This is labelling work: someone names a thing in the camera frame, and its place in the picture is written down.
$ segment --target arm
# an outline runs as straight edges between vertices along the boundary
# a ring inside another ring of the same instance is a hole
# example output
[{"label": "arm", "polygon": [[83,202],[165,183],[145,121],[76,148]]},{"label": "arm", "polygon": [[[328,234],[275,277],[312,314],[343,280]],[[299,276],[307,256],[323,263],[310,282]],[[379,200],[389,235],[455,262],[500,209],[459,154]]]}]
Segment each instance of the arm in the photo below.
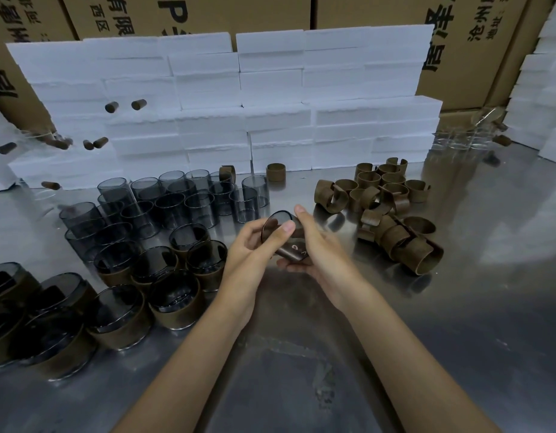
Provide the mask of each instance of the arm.
[{"label": "arm", "polygon": [[318,231],[300,205],[312,266],[278,261],[292,272],[307,272],[346,315],[372,362],[407,432],[499,432],[472,402],[382,295],[361,276],[333,235]]},{"label": "arm", "polygon": [[228,251],[216,299],[114,433],[194,431],[230,349],[252,316],[267,262],[296,227],[285,222],[260,245],[265,220],[244,225]]}]

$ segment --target stainless steel table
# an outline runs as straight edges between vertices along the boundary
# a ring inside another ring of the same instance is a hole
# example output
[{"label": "stainless steel table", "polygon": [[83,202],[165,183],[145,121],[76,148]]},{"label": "stainless steel table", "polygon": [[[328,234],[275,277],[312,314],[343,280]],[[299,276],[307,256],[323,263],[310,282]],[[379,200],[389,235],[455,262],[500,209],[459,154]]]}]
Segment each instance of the stainless steel table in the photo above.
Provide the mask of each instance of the stainless steel table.
[{"label": "stainless steel table", "polygon": [[[350,213],[317,221],[339,234],[361,272],[439,362],[505,431],[556,432],[556,164],[512,145],[496,164],[446,150],[408,166],[432,184],[415,206],[433,220],[445,257],[414,277],[375,246],[357,242]],[[274,185],[268,215],[296,203],[314,210],[320,178],[352,168],[288,173]],[[67,202],[96,190],[65,192]],[[22,189],[0,193],[0,263],[17,261],[38,280],[65,271],[101,282],[63,239],[51,212],[40,218]],[[223,218],[213,236],[236,234]],[[185,337],[154,327],[123,353],[99,350],[72,378],[46,383],[0,369],[0,431],[106,432]],[[347,321],[305,275],[270,267],[253,319],[231,352],[199,431],[401,431],[383,388]]]}]

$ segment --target stack of foam blocks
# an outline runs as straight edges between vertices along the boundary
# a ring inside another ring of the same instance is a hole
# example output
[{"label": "stack of foam blocks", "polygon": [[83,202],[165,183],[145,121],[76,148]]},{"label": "stack of foam blocks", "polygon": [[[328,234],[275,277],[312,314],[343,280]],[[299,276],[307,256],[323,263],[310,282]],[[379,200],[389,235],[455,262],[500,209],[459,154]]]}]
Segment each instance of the stack of foam blocks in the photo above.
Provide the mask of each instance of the stack of foam blocks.
[{"label": "stack of foam blocks", "polygon": [[19,130],[0,112],[0,190],[11,187],[17,181],[17,176],[9,165],[25,151]]},{"label": "stack of foam blocks", "polygon": [[556,162],[556,4],[524,60],[507,112],[508,136]]},{"label": "stack of foam blocks", "polygon": [[[32,152],[18,169],[69,189],[108,174],[135,180],[222,164],[261,173],[272,162],[309,170],[388,156],[423,161],[441,107],[415,96],[432,32],[242,33],[237,52],[228,33],[8,44],[58,132],[74,140],[49,160],[67,158],[71,178],[54,176]],[[136,111],[139,99],[147,105]],[[110,142],[83,149],[100,137]]]}]

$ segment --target hand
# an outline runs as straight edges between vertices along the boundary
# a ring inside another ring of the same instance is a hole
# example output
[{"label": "hand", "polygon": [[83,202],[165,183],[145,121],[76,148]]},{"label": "hand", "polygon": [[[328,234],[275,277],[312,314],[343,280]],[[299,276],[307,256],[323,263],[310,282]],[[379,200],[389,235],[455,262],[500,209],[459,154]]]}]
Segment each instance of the hand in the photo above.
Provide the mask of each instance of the hand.
[{"label": "hand", "polygon": [[261,244],[266,220],[254,220],[242,228],[228,251],[222,284],[216,295],[216,301],[230,306],[240,316],[242,328],[252,317],[256,291],[268,261],[296,229],[293,221],[284,222]]},{"label": "hand", "polygon": [[294,211],[304,227],[306,249],[311,264],[278,260],[277,265],[288,272],[305,272],[312,276],[334,306],[346,312],[346,298],[349,289],[361,282],[366,283],[350,257],[344,252],[340,242],[331,232],[320,232],[314,218],[301,205]]}]

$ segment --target left hand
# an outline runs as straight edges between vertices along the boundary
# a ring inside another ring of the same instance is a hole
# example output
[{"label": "left hand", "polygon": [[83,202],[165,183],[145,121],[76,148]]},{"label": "left hand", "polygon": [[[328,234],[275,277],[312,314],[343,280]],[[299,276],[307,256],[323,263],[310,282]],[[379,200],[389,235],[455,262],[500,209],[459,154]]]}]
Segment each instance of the left hand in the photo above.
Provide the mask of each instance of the left hand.
[{"label": "left hand", "polygon": [[216,295],[217,301],[230,306],[238,315],[242,328],[252,317],[256,291],[268,262],[296,229],[296,224],[289,220],[260,243],[266,220],[254,220],[242,228],[228,250],[222,284]]}]

